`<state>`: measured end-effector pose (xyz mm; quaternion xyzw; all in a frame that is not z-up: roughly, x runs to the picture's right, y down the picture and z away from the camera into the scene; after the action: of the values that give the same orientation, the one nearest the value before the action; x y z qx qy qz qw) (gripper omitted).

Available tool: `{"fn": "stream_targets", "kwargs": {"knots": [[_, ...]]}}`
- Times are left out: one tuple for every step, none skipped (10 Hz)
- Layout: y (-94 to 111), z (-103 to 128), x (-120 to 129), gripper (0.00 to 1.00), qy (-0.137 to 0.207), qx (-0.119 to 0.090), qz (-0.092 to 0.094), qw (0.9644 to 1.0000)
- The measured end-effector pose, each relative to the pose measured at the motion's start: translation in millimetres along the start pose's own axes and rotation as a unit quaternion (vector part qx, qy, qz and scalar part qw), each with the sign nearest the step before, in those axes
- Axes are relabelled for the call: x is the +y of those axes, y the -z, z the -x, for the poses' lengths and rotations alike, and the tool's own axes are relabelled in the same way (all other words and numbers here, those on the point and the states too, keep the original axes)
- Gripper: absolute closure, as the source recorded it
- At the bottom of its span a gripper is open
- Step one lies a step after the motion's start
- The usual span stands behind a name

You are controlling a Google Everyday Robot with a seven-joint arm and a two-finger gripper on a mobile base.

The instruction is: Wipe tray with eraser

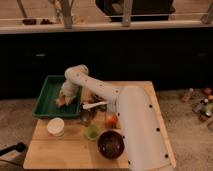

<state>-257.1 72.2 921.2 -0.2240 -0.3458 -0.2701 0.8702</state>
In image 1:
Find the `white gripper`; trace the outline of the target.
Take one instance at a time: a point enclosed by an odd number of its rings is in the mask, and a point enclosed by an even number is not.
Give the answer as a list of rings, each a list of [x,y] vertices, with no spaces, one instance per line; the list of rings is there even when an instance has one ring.
[[[77,93],[80,89],[79,85],[76,85],[68,80],[66,80],[60,89],[60,96],[71,97],[74,99],[77,96]]]

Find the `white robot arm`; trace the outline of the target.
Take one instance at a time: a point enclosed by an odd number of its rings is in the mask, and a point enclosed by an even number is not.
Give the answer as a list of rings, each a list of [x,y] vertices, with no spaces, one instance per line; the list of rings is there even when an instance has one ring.
[[[85,65],[66,69],[64,76],[62,91],[66,95],[82,86],[115,106],[131,171],[173,171],[159,121],[143,88],[92,78]]]

